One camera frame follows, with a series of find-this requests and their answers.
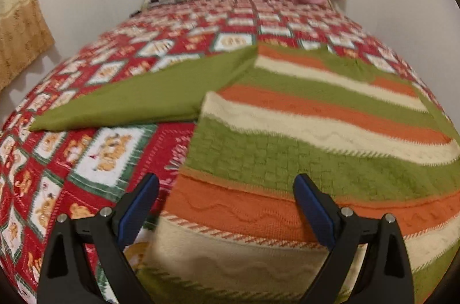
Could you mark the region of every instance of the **patterned curtain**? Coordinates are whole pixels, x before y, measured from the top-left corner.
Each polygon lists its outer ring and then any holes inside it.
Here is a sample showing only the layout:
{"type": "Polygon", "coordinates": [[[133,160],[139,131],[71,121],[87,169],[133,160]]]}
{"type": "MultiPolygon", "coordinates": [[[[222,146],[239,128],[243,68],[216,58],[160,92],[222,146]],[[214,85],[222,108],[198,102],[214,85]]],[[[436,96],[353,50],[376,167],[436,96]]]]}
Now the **patterned curtain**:
{"type": "Polygon", "coordinates": [[[0,0],[0,90],[53,44],[38,0],[0,0]]]}

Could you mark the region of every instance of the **screw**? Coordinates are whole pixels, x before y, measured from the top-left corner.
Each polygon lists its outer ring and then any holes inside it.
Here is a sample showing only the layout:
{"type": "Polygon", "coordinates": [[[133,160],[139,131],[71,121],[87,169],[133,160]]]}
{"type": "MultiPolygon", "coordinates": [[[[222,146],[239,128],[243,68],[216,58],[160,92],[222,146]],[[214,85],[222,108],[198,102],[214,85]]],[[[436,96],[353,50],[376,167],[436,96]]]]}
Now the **screw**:
{"type": "Polygon", "coordinates": [[[348,208],[348,207],[343,207],[343,208],[340,210],[340,213],[341,213],[342,215],[344,215],[345,217],[351,217],[351,216],[353,216],[353,214],[354,214],[353,209],[348,208]]]}
{"type": "Polygon", "coordinates": [[[99,214],[100,214],[102,217],[110,216],[110,215],[112,214],[112,208],[110,208],[110,207],[104,207],[104,208],[102,208],[102,209],[99,211],[99,214]]]}
{"type": "Polygon", "coordinates": [[[61,213],[57,216],[57,222],[64,223],[67,220],[67,215],[65,213],[61,213]]]}
{"type": "Polygon", "coordinates": [[[394,223],[396,221],[396,217],[391,213],[385,214],[385,219],[388,223],[394,223]]]}

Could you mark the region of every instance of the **cream stripe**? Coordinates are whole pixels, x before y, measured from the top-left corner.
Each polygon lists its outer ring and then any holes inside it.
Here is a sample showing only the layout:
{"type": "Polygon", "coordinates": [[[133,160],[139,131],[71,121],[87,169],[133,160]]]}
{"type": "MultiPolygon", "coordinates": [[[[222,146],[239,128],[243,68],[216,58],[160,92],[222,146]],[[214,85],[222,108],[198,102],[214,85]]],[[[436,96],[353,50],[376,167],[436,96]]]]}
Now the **cream stripe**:
{"type": "MultiPolygon", "coordinates": [[[[302,295],[327,256],[317,247],[273,247],[244,241],[228,233],[196,227],[173,215],[162,215],[144,263],[182,280],[218,290],[302,295]]],[[[460,238],[459,215],[436,230],[406,239],[412,271],[425,268],[460,238]]],[[[363,263],[360,246],[342,288],[349,292],[363,263]]]]}
{"type": "Polygon", "coordinates": [[[342,121],[230,102],[213,92],[206,94],[202,113],[236,130],[284,135],[351,156],[391,156],[420,165],[444,165],[460,156],[460,146],[454,139],[447,144],[406,142],[342,121]]]}
{"type": "Polygon", "coordinates": [[[287,61],[273,60],[261,55],[257,57],[254,66],[286,76],[326,82],[335,86],[343,87],[344,89],[350,91],[373,97],[375,99],[383,100],[388,103],[404,106],[409,109],[414,109],[416,111],[428,111],[426,106],[419,98],[385,90],[381,87],[373,86],[364,82],[358,82],[329,71],[296,65],[287,61]]]}

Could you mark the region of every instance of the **orange stripe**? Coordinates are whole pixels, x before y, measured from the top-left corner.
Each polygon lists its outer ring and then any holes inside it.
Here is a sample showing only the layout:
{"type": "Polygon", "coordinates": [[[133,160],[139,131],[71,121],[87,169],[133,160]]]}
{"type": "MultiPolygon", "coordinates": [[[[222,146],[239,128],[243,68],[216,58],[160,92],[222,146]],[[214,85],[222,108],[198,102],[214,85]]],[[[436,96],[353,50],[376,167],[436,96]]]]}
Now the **orange stripe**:
{"type": "Polygon", "coordinates": [[[409,85],[405,85],[399,82],[393,82],[389,79],[385,79],[383,77],[377,77],[372,83],[372,86],[379,86],[383,89],[387,89],[389,91],[393,91],[396,93],[403,93],[408,96],[412,96],[418,98],[417,94],[413,90],[413,88],[409,85]]]}
{"type": "Polygon", "coordinates": [[[362,129],[404,141],[425,144],[445,144],[451,139],[441,132],[404,125],[378,116],[355,111],[333,104],[306,100],[251,86],[234,85],[219,92],[224,99],[265,109],[293,113],[301,116],[318,116],[343,121],[362,129]]]}
{"type": "Polygon", "coordinates": [[[258,54],[265,57],[269,57],[273,60],[287,61],[297,65],[308,66],[310,68],[329,71],[329,69],[323,64],[321,60],[314,59],[308,56],[296,56],[287,53],[281,54],[273,48],[261,45],[258,46],[258,54]]]}
{"type": "MultiPolygon", "coordinates": [[[[407,202],[336,201],[340,207],[351,207],[362,217],[381,218],[387,212],[393,213],[403,235],[439,226],[460,212],[460,191],[407,202]]],[[[190,222],[234,234],[316,242],[294,200],[224,188],[183,173],[177,177],[165,210],[190,222]]]]}
{"type": "MultiPolygon", "coordinates": [[[[308,55],[291,55],[288,53],[283,53],[282,49],[275,50],[273,48],[260,44],[258,46],[258,54],[265,57],[269,57],[270,59],[287,61],[293,64],[308,66],[310,68],[325,70],[337,74],[336,72],[330,70],[321,60],[308,57],[308,55]]],[[[373,82],[371,82],[371,85],[378,86],[382,89],[386,89],[396,93],[403,93],[404,95],[412,96],[415,98],[418,97],[411,86],[400,82],[392,81],[384,77],[376,77],[376,79],[373,82]]]]}

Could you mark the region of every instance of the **knit sweater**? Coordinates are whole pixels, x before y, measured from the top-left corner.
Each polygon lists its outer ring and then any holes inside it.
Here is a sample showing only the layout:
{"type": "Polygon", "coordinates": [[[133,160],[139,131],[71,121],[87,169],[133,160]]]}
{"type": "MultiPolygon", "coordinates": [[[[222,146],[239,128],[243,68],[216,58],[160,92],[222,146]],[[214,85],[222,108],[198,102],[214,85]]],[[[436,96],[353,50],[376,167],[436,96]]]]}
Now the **knit sweater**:
{"type": "Polygon", "coordinates": [[[302,172],[360,216],[396,215],[418,303],[442,278],[460,237],[460,138],[410,83],[360,60],[247,47],[103,87],[33,129],[198,115],[139,272],[158,304],[298,301],[327,255],[295,204],[302,172]]]}

